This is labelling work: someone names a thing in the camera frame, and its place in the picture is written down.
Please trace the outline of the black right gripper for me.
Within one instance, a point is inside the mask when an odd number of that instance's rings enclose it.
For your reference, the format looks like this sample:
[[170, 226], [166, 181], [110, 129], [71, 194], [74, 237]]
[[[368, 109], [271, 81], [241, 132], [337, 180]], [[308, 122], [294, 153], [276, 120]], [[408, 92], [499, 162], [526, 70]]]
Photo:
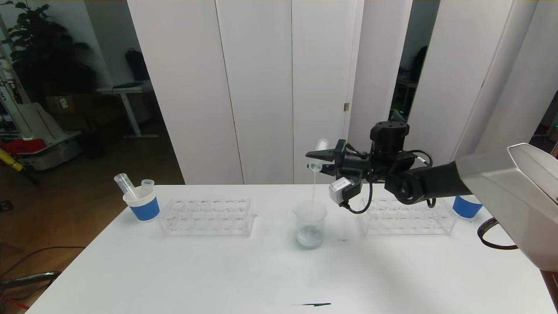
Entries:
[[333, 164], [308, 164], [307, 167], [313, 173], [335, 176], [336, 179], [346, 177], [350, 180], [367, 180], [371, 169], [370, 154], [355, 149], [345, 139], [340, 139], [335, 149], [310, 151], [305, 157], [333, 162]]

